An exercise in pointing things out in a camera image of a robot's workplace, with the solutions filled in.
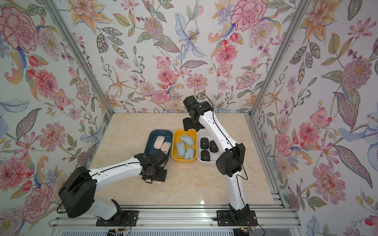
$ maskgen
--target peony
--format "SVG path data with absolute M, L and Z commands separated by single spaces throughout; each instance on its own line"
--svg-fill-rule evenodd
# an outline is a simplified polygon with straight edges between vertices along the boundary
M 0 189 L 5 192 L 9 187 L 17 187 L 24 180 L 27 171 L 23 156 L 6 159 L 0 165 Z
M 366 58 L 347 63 L 342 73 L 342 85 L 347 89 L 359 89 L 369 80 L 371 68 L 372 64 Z
M 269 20 L 259 22 L 249 31 L 249 45 L 253 47 L 263 43 L 270 36 L 273 27 L 273 23 Z
M 237 56 L 236 47 L 232 44 L 226 44 L 221 47 L 217 52 L 217 62 L 219 64 L 231 63 L 232 60 Z
M 278 151 L 280 151 L 284 157 L 288 157 L 293 153 L 291 150 L 293 143 L 290 141 L 289 136 L 287 136 L 285 133 L 277 134 L 276 142 Z
M 231 16 L 231 24 L 236 30 L 245 31 L 259 23 L 266 11 L 266 4 L 262 0 L 240 0 Z
M 288 118 L 287 116 L 283 115 L 281 116 L 277 121 L 277 128 L 278 131 L 282 133 L 287 133 L 291 125 L 291 118 Z
M 171 100 L 171 94 L 167 93 L 165 90 L 159 90 L 151 95 L 151 99 L 156 103 L 164 104 Z
M 339 200 L 345 201 L 345 193 L 342 189 L 345 189 L 345 182 L 339 180 L 341 176 L 339 172 L 333 173 L 333 165 L 328 163 L 324 165 L 321 163 L 319 169 L 314 167 L 312 175 L 316 178 L 315 192 L 319 195 L 323 195 L 323 199 L 328 201 L 328 195 L 333 204 L 338 204 Z
M 23 219 L 28 223 L 36 222 L 50 207 L 52 196 L 53 189 L 48 184 L 42 183 L 40 188 L 32 189 L 22 209 Z
M 0 16 L 0 32 L 14 49 L 17 47 L 26 53 L 35 51 L 38 40 L 38 30 L 30 16 L 14 7 L 3 7 Z
M 35 75 L 34 86 L 39 95 L 42 95 L 46 99 L 52 98 L 58 89 L 56 77 L 52 72 L 49 73 L 45 69 L 38 71 L 38 73 Z
M 319 128 L 327 127 L 330 125 L 330 122 L 328 121 L 328 113 L 325 110 L 324 107 L 320 108 L 310 116 L 310 121 L 314 123 Z
M 46 152 L 55 151 L 55 146 L 61 146 L 66 143 L 65 129 L 59 125 L 59 122 L 54 123 L 54 125 L 48 124 L 46 125 L 46 130 L 43 128 L 41 131 L 44 135 L 40 135 L 38 139 L 40 139 L 41 147 L 47 147 Z
M 187 79 L 187 86 L 188 88 L 194 88 L 196 91 L 204 90 L 205 87 L 208 85 L 206 77 L 203 77 L 202 74 L 195 73 L 193 75 L 189 75 L 189 78 Z
M 141 94 L 146 95 L 146 96 L 150 96 L 154 92 L 155 92 L 155 88 L 153 87 L 153 85 L 150 82 L 146 82 L 146 83 L 141 85 Z
M 319 130 L 311 122 L 302 123 L 299 126 L 299 136 L 305 145 L 315 145 L 320 138 Z
M 149 33 L 154 38 L 157 38 L 163 34 L 163 26 L 156 18 L 148 18 L 143 26 L 147 33 Z
M 158 73 L 158 79 L 163 83 L 172 82 L 175 78 L 175 73 L 171 69 L 163 69 Z

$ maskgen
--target light blue computer mouse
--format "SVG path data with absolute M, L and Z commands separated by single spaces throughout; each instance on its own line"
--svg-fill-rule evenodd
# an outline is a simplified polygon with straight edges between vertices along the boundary
M 179 157 L 185 156 L 185 144 L 183 142 L 178 142 L 176 144 L 176 149 L 177 149 L 177 155 Z
M 194 145 L 194 140 L 189 135 L 184 134 L 180 137 L 180 139 L 188 146 Z

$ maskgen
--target flower illustration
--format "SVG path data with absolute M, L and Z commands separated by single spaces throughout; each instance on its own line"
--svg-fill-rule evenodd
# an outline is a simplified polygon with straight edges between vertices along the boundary
M 36 222 L 50 207 L 53 189 L 45 183 L 40 188 L 31 190 L 31 194 L 26 197 L 23 206 L 23 220 L 28 223 Z
M 165 90 L 159 90 L 151 95 L 151 99 L 156 103 L 164 104 L 171 100 L 171 94 L 167 93 Z
M 0 32 L 8 44 L 26 53 L 35 51 L 39 44 L 38 30 L 30 16 L 14 7 L 3 7 L 1 11 Z
M 134 10 L 134 6 L 138 6 L 139 3 L 135 3 L 135 0 L 123 0 L 125 3 L 121 3 L 121 6 L 125 6 L 125 10 L 131 8 L 131 10 Z
M 217 70 L 218 77 L 222 76 L 222 77 L 227 78 L 230 75 L 231 69 L 232 69 L 231 64 L 228 64 L 228 65 L 224 64 L 223 66 L 219 67 L 219 69 Z
M 47 29 L 39 30 L 39 42 L 41 48 L 54 60 L 58 60 L 60 54 L 60 46 L 54 33 Z
M 25 178 L 28 171 L 24 157 L 13 156 L 0 165 L 0 189 L 16 188 Z
M 208 85 L 207 80 L 202 74 L 198 75 L 195 73 L 194 76 L 190 74 L 187 79 L 187 87 L 194 88 L 196 91 L 202 91 Z
M 273 23 L 269 20 L 263 20 L 255 25 L 249 31 L 249 44 L 251 47 L 263 43 L 270 36 L 273 30 Z
M 291 118 L 282 115 L 277 121 L 277 129 L 282 133 L 287 133 L 291 125 Z
M 20 149 L 16 149 L 14 150 L 14 154 L 18 154 L 20 152 L 23 152 L 23 156 L 26 156 L 29 152 L 29 150 L 34 150 L 34 147 L 31 147 L 31 145 L 33 145 L 33 143 L 35 141 L 37 141 L 38 139 L 38 136 L 36 138 L 34 138 L 36 133 L 34 132 L 31 132 L 30 134 L 30 141 L 29 141 L 29 137 L 27 134 L 24 135 L 24 141 L 25 142 L 21 142 L 21 141 L 17 141 L 16 144 L 20 147 L 23 147 L 23 148 L 20 148 Z
M 306 37 L 303 42 L 314 35 L 325 45 L 327 40 L 327 29 L 325 27 L 336 22 L 333 13 L 340 4 L 340 0 L 314 0 L 312 10 L 307 12 L 306 19 L 299 27 L 306 29 Z
M 40 135 L 38 139 L 40 139 L 41 147 L 47 147 L 46 152 L 55 151 L 55 146 L 66 144 L 65 130 L 63 126 L 59 125 L 59 123 L 54 123 L 54 125 L 48 124 L 46 125 L 46 130 L 43 128 L 41 131 L 44 135 Z
M 175 78 L 175 73 L 171 69 L 163 69 L 158 73 L 158 79 L 163 83 L 172 82 Z
M 96 33 L 97 23 L 112 23 L 113 21 L 101 13 L 106 5 L 96 0 L 66 0 L 70 4 L 68 11 L 72 13 L 72 23 L 77 25 L 83 22 Z
M 347 89 L 359 89 L 369 80 L 371 67 L 372 64 L 366 58 L 347 63 L 342 73 L 342 85 Z
M 323 199 L 328 201 L 328 196 L 333 204 L 338 204 L 339 200 L 345 201 L 345 193 L 342 191 L 345 189 L 345 182 L 339 180 L 341 177 L 339 172 L 333 173 L 333 165 L 328 163 L 328 166 L 321 163 L 319 169 L 314 167 L 312 175 L 316 178 L 315 192 L 319 195 L 323 195 Z
M 248 88 L 260 78 L 261 74 L 254 74 L 252 71 L 246 71 L 242 76 L 236 77 L 236 82 L 238 83 L 236 89 Z
M 219 64 L 231 63 L 237 56 L 236 47 L 232 44 L 226 44 L 217 52 L 217 62 Z
M 325 156 L 327 157 L 329 163 L 332 165 L 332 162 L 333 161 L 334 163 L 338 164 L 339 161 L 334 158 L 333 156 L 338 156 L 339 154 L 337 153 L 337 151 L 330 151 L 330 149 L 333 147 L 333 144 L 332 143 L 329 143 L 327 145 L 327 147 L 325 146 L 325 139 L 322 139 L 322 145 L 320 146 L 318 143 L 316 143 L 316 146 L 318 147 L 318 149 L 321 151 L 321 154 L 320 156 Z
M 0 211 L 0 235 L 15 235 L 22 226 L 22 206 Z
M 163 34 L 163 26 L 155 17 L 149 17 L 143 26 L 147 33 L 149 33 L 153 38 L 157 38 Z
M 315 145 L 318 142 L 319 130 L 311 122 L 304 122 L 299 128 L 299 136 L 305 145 Z
M 145 82 L 144 84 L 141 85 L 141 94 L 150 96 L 155 92 L 155 88 L 150 82 Z
M 262 0 L 240 0 L 231 16 L 231 24 L 236 30 L 245 31 L 259 23 L 266 11 L 266 4 Z
M 314 114 L 312 114 L 312 116 L 310 116 L 310 121 L 320 128 L 330 125 L 330 122 L 328 121 L 328 113 L 324 107 L 320 108 Z
M 372 27 L 374 27 L 374 26 L 376 26 L 377 25 L 377 22 L 373 22 L 371 25 L 369 25 L 368 26 L 368 24 L 369 24 L 369 22 L 370 22 L 370 20 L 371 20 L 371 17 L 369 17 L 366 21 L 365 21 L 365 23 L 364 23 L 364 25 L 362 25 L 362 21 L 358 21 L 357 22 L 357 27 L 355 27 L 354 25 L 352 25 L 349 29 L 351 30 L 351 31 L 353 31 L 352 33 L 348 33 L 349 35 L 351 35 L 351 34 L 357 34 L 357 36 L 356 36 L 356 39 L 358 39 L 359 37 L 360 37 L 360 35 L 362 35 L 362 36 L 372 36 L 373 35 L 373 33 L 372 32 L 370 32 L 370 31 L 367 31 L 368 29 L 370 29 L 370 28 L 372 28 Z
M 45 69 L 39 70 L 34 76 L 34 86 L 38 93 L 46 99 L 52 98 L 58 89 L 56 77 Z
M 291 146 L 293 143 L 290 141 L 289 136 L 285 133 L 279 133 L 276 136 L 277 149 L 282 153 L 284 157 L 288 157 L 292 154 Z
M 90 91 L 89 91 L 89 83 L 88 80 L 85 78 L 83 82 L 76 83 L 76 98 L 80 101 L 83 101 L 84 105 L 87 106 L 90 99 Z

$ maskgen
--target pink flower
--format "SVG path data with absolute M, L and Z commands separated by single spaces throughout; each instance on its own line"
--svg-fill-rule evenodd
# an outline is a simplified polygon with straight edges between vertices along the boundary
M 79 108 L 78 109 L 73 108 L 73 109 L 70 109 L 69 115 L 70 115 L 71 119 L 76 120 L 76 119 L 80 119 L 81 118 L 81 113 L 82 112 L 83 111 L 80 110 Z
M 195 73 L 194 76 L 190 74 L 187 79 L 187 86 L 188 88 L 194 88 L 196 91 L 202 91 L 208 85 L 207 80 L 202 74 Z
M 153 38 L 157 38 L 163 34 L 163 26 L 156 18 L 148 18 L 143 26 Z
M 327 147 L 326 147 L 326 146 L 325 146 L 325 139 L 322 139 L 322 145 L 320 146 L 318 143 L 316 143 L 316 146 L 317 146 L 318 149 L 321 151 L 320 156 L 322 157 L 322 156 L 324 156 L 324 154 L 325 154 L 325 156 L 327 157 L 327 159 L 328 159 L 329 163 L 331 163 L 331 165 L 332 165 L 331 160 L 332 160 L 334 163 L 336 163 L 336 164 L 339 163 L 339 161 L 338 161 L 336 158 L 333 157 L 333 156 L 338 156 L 338 155 L 339 155 L 339 154 L 337 153 L 337 151 L 330 151 L 330 149 L 333 147 L 333 144 L 332 144 L 332 143 L 329 143 L 329 144 L 327 145 Z
M 236 30 L 245 31 L 259 23 L 266 11 L 266 4 L 262 0 L 240 0 L 232 13 L 231 24 Z
M 171 94 L 167 93 L 165 90 L 159 90 L 151 95 L 151 99 L 159 104 L 164 104 L 171 100 Z
M 305 145 L 315 145 L 319 140 L 319 130 L 311 122 L 302 123 L 299 126 L 299 136 Z
M 333 173 L 333 165 L 328 163 L 328 166 L 321 163 L 319 169 L 314 167 L 312 175 L 316 178 L 315 185 L 317 194 L 323 195 L 323 199 L 328 201 L 328 195 L 333 204 L 338 204 L 339 200 L 345 201 L 345 182 L 339 180 L 341 177 L 339 172 Z
M 38 139 L 41 141 L 41 147 L 47 147 L 46 152 L 55 151 L 55 146 L 61 146 L 66 143 L 64 127 L 60 126 L 59 123 L 54 123 L 54 126 L 48 124 L 46 128 L 47 130 L 44 128 L 41 130 L 44 135 L 38 136 Z
M 371 67 L 372 64 L 366 58 L 347 63 L 342 73 L 342 85 L 347 89 L 359 89 L 369 80 Z
M 158 73 L 158 79 L 163 83 L 172 82 L 175 78 L 175 73 L 171 69 L 163 69 Z
M 360 37 L 360 35 L 363 35 L 364 37 L 365 37 L 365 36 L 372 36 L 373 33 L 370 32 L 370 31 L 367 31 L 367 30 L 370 29 L 370 28 L 372 28 L 372 27 L 374 27 L 374 26 L 376 26 L 376 25 L 377 25 L 377 22 L 374 21 L 371 25 L 367 26 L 367 25 L 369 24 L 370 20 L 371 20 L 371 17 L 369 17 L 369 18 L 365 21 L 365 23 L 364 23 L 363 26 L 361 26 L 362 21 L 359 20 L 359 21 L 357 22 L 357 27 L 355 27 L 354 25 L 352 25 L 352 26 L 349 28 L 349 29 L 350 29 L 351 31 L 353 31 L 353 32 L 352 32 L 352 33 L 348 33 L 348 34 L 357 34 L 357 36 L 356 36 L 357 39 Z
M 34 147 L 31 147 L 31 145 L 37 141 L 38 139 L 38 136 L 36 138 L 34 138 L 36 133 L 34 132 L 31 132 L 30 134 L 30 142 L 29 142 L 29 137 L 27 134 L 24 135 L 24 141 L 25 142 L 21 142 L 21 141 L 17 141 L 16 144 L 20 147 L 23 147 L 23 148 L 20 148 L 20 149 L 17 149 L 17 150 L 14 150 L 14 154 L 18 154 L 20 152 L 23 152 L 23 156 L 26 156 L 29 152 L 29 150 L 34 150 Z
M 236 89 L 248 88 L 260 78 L 261 74 L 254 74 L 252 71 L 246 71 L 242 76 L 236 77 L 236 82 L 238 83 Z
M 58 90 L 58 93 L 55 95 L 55 104 L 57 108 L 61 110 L 63 110 L 62 107 L 66 107 L 70 104 L 70 101 L 66 96 L 66 93 L 61 88 Z
M 330 125 L 330 122 L 327 119 L 328 113 L 324 107 L 320 108 L 316 111 L 316 113 L 310 116 L 310 121 L 312 121 L 314 125 L 316 125 L 319 128 L 327 127 Z
M 276 136 L 277 149 L 282 153 L 284 157 L 288 157 L 292 154 L 291 146 L 293 143 L 290 141 L 289 136 L 285 133 L 279 133 Z
M 236 50 L 236 47 L 234 45 L 224 45 L 217 53 L 217 62 L 219 64 L 231 63 L 232 60 L 237 56 L 237 52 L 238 51 Z
M 35 75 L 34 86 L 38 93 L 46 99 L 52 98 L 58 89 L 56 77 L 52 72 L 49 73 L 45 69 L 38 71 Z
M 23 156 L 6 159 L 0 165 L 0 189 L 6 192 L 9 187 L 17 187 L 25 178 L 27 171 Z
M 169 67 L 169 65 L 170 65 L 170 60 L 168 57 L 164 58 L 164 57 L 158 56 L 158 64 L 157 64 L 158 69 L 165 69 Z
M 175 70 L 175 72 L 177 73 L 175 74 L 175 76 L 182 76 L 184 78 L 184 75 L 190 75 L 190 72 L 192 72 L 192 70 L 188 70 L 187 67 L 185 67 L 185 69 L 180 67 L 180 70 Z
M 221 89 L 222 91 L 226 91 L 226 90 L 230 89 L 230 86 L 227 85 L 226 81 L 222 80 L 222 81 L 218 82 L 218 89 Z
M 228 65 L 224 64 L 223 66 L 219 67 L 217 74 L 218 76 L 227 78 L 230 75 L 231 69 L 232 69 L 231 64 L 228 64 Z
M 23 219 L 28 223 L 36 222 L 50 207 L 52 196 L 53 189 L 48 184 L 42 183 L 40 188 L 32 189 L 22 209 Z
M 121 3 L 121 6 L 125 6 L 125 10 L 131 8 L 131 10 L 134 10 L 134 6 L 138 6 L 139 3 L 134 3 L 134 0 L 123 0 L 125 3 Z
M 20 47 L 26 53 L 35 51 L 38 30 L 30 16 L 14 7 L 3 7 L 0 16 L 0 32 L 14 49 Z
M 83 101 L 84 105 L 87 106 L 90 99 L 89 83 L 85 78 L 83 82 L 76 83 L 76 98 Z

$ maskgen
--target computer mouse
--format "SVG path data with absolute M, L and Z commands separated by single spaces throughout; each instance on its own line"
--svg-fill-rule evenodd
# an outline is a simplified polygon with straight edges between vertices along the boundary
M 168 155 L 169 149 L 170 149 L 170 142 L 164 142 L 160 148 L 160 150 L 163 151 L 165 155 Z
M 161 146 L 163 145 L 164 143 L 164 140 L 165 140 L 165 137 L 164 136 L 158 136 L 155 140 L 155 143 L 153 144 L 153 148 L 154 149 L 160 149 Z
M 194 140 L 187 134 L 181 135 L 180 139 L 188 146 L 194 145 Z
M 194 148 L 188 148 L 185 152 L 185 160 L 190 160 L 194 157 Z
M 176 149 L 177 149 L 177 155 L 179 157 L 185 156 L 185 144 L 183 142 L 178 142 L 176 144 Z

